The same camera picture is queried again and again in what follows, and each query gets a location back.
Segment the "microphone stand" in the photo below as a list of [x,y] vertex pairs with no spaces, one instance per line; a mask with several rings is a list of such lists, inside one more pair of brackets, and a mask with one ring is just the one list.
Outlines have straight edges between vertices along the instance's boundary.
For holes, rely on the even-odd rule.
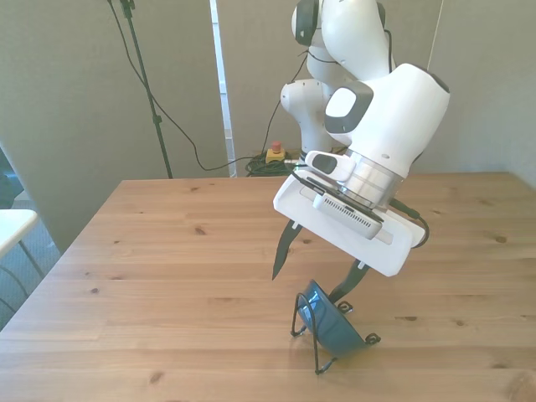
[[160,123],[162,123],[162,118],[157,114],[157,111],[155,110],[155,107],[154,107],[154,101],[152,100],[152,92],[149,86],[149,80],[147,79],[147,73],[145,72],[145,66],[143,64],[142,52],[140,50],[140,45],[137,42],[137,36],[136,36],[136,30],[134,29],[134,24],[132,23],[132,10],[135,9],[136,6],[134,4],[134,0],[121,0],[121,6],[123,8],[123,13],[125,14],[125,18],[128,21],[128,26],[131,29],[132,41],[134,42],[134,46],[136,48],[137,60],[140,65],[140,71],[142,73],[143,86],[145,86],[145,89],[147,91],[147,98],[149,98],[149,105],[151,107],[151,113],[152,113],[152,122],[154,123],[154,126],[157,129],[158,141],[160,142],[160,149],[162,150],[162,157],[166,165],[167,177],[173,178],[171,167],[169,166],[168,152],[166,151],[164,138],[162,136],[162,128],[160,127]]

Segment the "chair leg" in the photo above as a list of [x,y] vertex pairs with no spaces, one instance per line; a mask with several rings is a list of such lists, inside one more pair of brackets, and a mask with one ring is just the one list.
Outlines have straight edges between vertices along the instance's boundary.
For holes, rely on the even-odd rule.
[[22,240],[20,240],[18,243],[20,244],[21,249],[23,249],[24,254],[28,257],[28,259],[32,263],[33,268],[35,268],[35,270],[37,271],[39,276],[41,276],[41,279],[43,279],[44,278],[43,270],[41,270],[41,268],[39,267],[37,261],[32,257],[32,255],[30,254],[29,250],[26,248],[26,245],[24,245],[24,242]]
[[7,307],[13,314],[16,313],[15,309],[9,305],[9,303],[0,297],[0,303]]
[[17,282],[18,287],[20,287],[20,290],[23,291],[26,298],[29,297],[28,292],[26,291],[26,288],[24,287],[23,283],[13,274],[8,268],[5,266],[0,265],[0,271],[4,271],[6,274],[12,277],[12,279]]

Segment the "black cable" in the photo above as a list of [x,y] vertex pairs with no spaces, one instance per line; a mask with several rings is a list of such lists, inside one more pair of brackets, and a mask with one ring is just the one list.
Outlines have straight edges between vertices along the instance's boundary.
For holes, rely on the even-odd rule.
[[309,53],[311,55],[311,57],[313,57],[316,61],[320,61],[321,63],[338,64],[338,62],[335,61],[335,60],[322,60],[322,59],[319,59],[317,56],[315,56],[309,50],[307,51],[307,53]]
[[430,226],[428,226],[426,221],[421,216],[417,218],[417,220],[419,220],[422,223],[422,225],[425,227],[425,237],[423,240],[420,241],[418,245],[416,245],[415,247],[412,247],[413,249],[418,249],[419,247],[425,245],[425,243],[430,238]]
[[[300,72],[302,71],[302,68],[303,68],[303,65],[305,64],[305,62],[307,61],[307,56],[305,56],[303,58],[303,61],[301,62],[300,64],[300,68],[298,69],[298,71],[296,72],[296,74],[294,75],[294,77],[292,77],[292,80],[291,82],[289,82],[289,84],[293,83],[295,80],[296,80],[296,77],[300,74]],[[271,123],[272,121],[274,120],[274,116],[276,115],[277,113],[277,109],[279,109],[279,106],[281,104],[281,99],[279,99],[277,101],[277,105],[276,105],[276,108],[274,109],[274,112],[271,114],[271,118],[270,118],[270,121],[268,122],[268,127],[266,128],[266,135],[265,135],[265,142],[262,144],[262,151],[260,152],[261,154],[264,153],[265,149],[266,149],[266,143],[268,142],[268,135],[270,134],[270,127],[271,127]]]
[[430,226],[428,226],[428,223],[425,221],[425,219],[422,216],[420,216],[419,211],[416,211],[415,209],[408,207],[406,204],[404,204],[402,201],[399,201],[396,198],[391,199],[391,201],[389,202],[389,205],[393,207],[394,209],[398,209],[400,212],[403,212],[404,214],[408,215],[410,218],[418,220],[422,223],[425,229],[425,237],[418,245],[416,245],[415,247],[412,247],[412,249],[418,249],[419,247],[425,245],[425,243],[430,238]]
[[337,155],[343,155],[347,150],[348,150],[348,147],[342,147],[341,149],[339,149],[338,151],[335,151],[334,153],[336,153]]
[[[145,82],[144,82],[142,76],[137,71],[136,66],[132,62],[131,54],[130,54],[130,51],[128,50],[128,45],[126,44],[125,34],[123,33],[123,28],[121,27],[121,23],[119,22],[119,18],[117,17],[116,9],[114,8],[114,5],[112,4],[111,0],[108,0],[108,4],[110,5],[111,11],[114,14],[114,19],[116,20],[117,28],[119,29],[119,34],[121,35],[121,39],[123,41],[123,46],[125,47],[126,57],[128,58],[128,62],[130,63],[132,69],[136,73],[136,76],[140,80],[140,82],[142,83],[143,87],[147,89],[147,87],[145,86]],[[218,169],[221,169],[221,168],[225,168],[225,167],[227,167],[230,164],[233,164],[235,162],[238,162],[238,161],[241,161],[241,160],[244,160],[244,159],[251,159],[252,158],[252,157],[239,157],[238,159],[235,159],[234,161],[228,162],[225,165],[221,165],[221,166],[218,166],[218,167],[207,167],[206,168],[205,166],[203,166],[203,164],[199,160],[198,148],[195,145],[195,142],[193,142],[192,138],[190,138],[190,136],[188,134],[186,134],[186,132],[183,130],[183,128],[160,106],[160,104],[158,103],[158,100],[155,98],[154,94],[152,92],[149,92],[149,93],[151,94],[152,100],[154,101],[155,105],[163,113],[163,115],[165,115],[165,117],[167,117],[170,120],[170,122],[177,129],[179,129],[179,131],[186,137],[186,139],[190,142],[190,144],[192,144],[193,153],[195,154],[195,159],[196,159],[199,167],[202,168],[205,172],[210,172],[210,171],[213,171],[213,170],[218,170]]]
[[393,72],[393,34],[388,29],[384,32],[389,36],[389,72]]

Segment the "black wire stand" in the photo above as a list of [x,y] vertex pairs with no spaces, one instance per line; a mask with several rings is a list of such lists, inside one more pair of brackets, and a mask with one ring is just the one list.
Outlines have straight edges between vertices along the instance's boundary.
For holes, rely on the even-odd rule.
[[[364,275],[367,273],[369,266],[366,265],[364,268],[359,269],[358,268],[359,264],[360,264],[360,261],[356,260],[353,263],[352,267],[350,268],[350,272],[348,273],[347,278],[340,285],[335,287],[335,289],[333,289],[333,291],[330,293],[328,299],[331,303],[335,303],[336,301],[346,296],[363,279]],[[314,355],[315,355],[315,374],[316,375],[324,374],[326,371],[329,370],[332,364],[338,360],[338,358],[333,357],[327,363],[325,363],[323,366],[320,367],[320,363],[318,362],[317,319],[315,318],[315,312],[312,309],[311,303],[307,300],[307,297],[303,293],[296,294],[296,301],[294,303],[294,313],[292,314],[291,335],[293,338],[299,337],[307,329],[307,326],[303,325],[299,331],[296,331],[296,316],[298,313],[298,309],[300,308],[300,299],[303,300],[303,302],[305,303],[305,306],[307,306],[307,308],[309,309],[309,312],[311,313],[312,347],[313,347]],[[342,314],[348,314],[353,311],[353,306],[347,301],[341,301],[337,304],[337,309]],[[370,333],[364,339],[364,342],[367,346],[372,346],[378,343],[379,341],[381,341],[381,338],[376,333]]]

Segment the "white wall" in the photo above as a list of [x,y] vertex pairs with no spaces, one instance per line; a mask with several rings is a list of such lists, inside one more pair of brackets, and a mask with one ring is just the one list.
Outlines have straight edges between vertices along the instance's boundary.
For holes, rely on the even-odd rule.
[[508,170],[536,186],[533,0],[445,0],[430,70],[451,104],[417,171]]
[[[209,1],[136,3],[155,96],[206,165],[224,164]],[[0,51],[0,144],[65,250],[121,180],[166,177],[145,90],[106,0],[3,0]],[[162,129],[175,177],[229,174],[201,171],[165,117]]]

